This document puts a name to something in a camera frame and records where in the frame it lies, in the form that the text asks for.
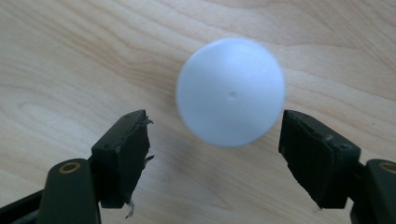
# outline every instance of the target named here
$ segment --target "wooden table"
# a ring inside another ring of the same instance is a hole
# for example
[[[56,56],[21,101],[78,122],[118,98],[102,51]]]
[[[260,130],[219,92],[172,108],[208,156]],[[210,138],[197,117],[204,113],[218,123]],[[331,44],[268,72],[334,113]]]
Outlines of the wooden table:
[[[122,115],[144,108],[155,159],[128,208],[103,223],[350,223],[320,210],[277,152],[281,117],[238,148],[198,140],[177,113],[184,62],[204,44],[253,38],[278,58],[285,108],[396,161],[392,0],[0,2],[0,206],[43,189],[48,170],[89,158]]]

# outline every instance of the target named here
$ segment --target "screw hole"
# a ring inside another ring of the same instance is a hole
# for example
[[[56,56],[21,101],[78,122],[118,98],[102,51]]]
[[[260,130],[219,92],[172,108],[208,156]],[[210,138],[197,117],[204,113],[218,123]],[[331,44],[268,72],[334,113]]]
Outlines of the screw hole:
[[[75,162],[75,161],[69,162],[69,163],[61,166],[61,168],[59,168],[59,173],[64,174],[64,175],[65,174],[70,174],[70,173],[73,173],[76,170],[78,170],[78,168],[80,166],[81,165],[78,162]]]
[[[340,148],[348,149],[348,148],[352,148],[352,146],[350,144],[341,144]]]
[[[379,167],[396,175],[396,165],[393,163],[383,161],[379,163]]]

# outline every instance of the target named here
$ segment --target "ping pong ball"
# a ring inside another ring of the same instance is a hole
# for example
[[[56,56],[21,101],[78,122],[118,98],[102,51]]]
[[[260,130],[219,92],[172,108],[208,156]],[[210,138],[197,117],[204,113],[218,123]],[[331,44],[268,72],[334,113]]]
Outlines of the ping pong ball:
[[[276,58],[261,44],[225,38],[186,61],[176,100],[181,118],[198,138],[218,147],[239,147],[275,124],[285,82]]]

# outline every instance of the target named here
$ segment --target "black plastic part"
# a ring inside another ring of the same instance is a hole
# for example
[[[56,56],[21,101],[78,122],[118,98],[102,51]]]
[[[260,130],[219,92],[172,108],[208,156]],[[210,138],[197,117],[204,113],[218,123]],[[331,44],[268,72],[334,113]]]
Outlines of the black plastic part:
[[[349,176],[349,179],[346,181],[347,185],[347,196],[354,202],[359,204],[358,210],[367,210],[370,208],[370,199],[367,195],[366,189],[363,186],[363,176],[364,170],[366,167],[359,163],[356,167],[354,167],[352,174]]]
[[[377,223],[395,224],[396,163],[370,160],[366,164],[363,179]]]
[[[149,152],[145,110],[121,117],[92,147],[90,161],[102,207],[122,208],[129,203]]]
[[[378,224],[370,204],[354,203],[350,211],[350,221],[352,224]]]
[[[41,195],[42,190],[0,208],[1,222],[11,223],[23,217],[29,216],[34,211],[38,210]]]
[[[49,170],[37,218],[37,224],[47,223],[101,223],[88,161],[64,161]]]
[[[359,165],[357,146],[318,120],[285,110],[279,152],[320,208],[345,207],[347,180]]]

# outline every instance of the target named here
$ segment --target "table surface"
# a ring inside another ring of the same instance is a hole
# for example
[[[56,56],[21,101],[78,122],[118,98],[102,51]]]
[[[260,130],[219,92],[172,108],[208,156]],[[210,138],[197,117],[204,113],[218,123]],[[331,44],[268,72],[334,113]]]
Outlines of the table surface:
[[[175,103],[178,72],[208,42],[256,39],[278,58],[287,109],[396,161],[392,0],[0,2],[0,206],[43,189],[48,170],[89,158],[122,115],[146,109],[149,164],[128,208],[103,223],[350,223],[320,210],[277,152],[281,117],[258,141],[212,147]]]

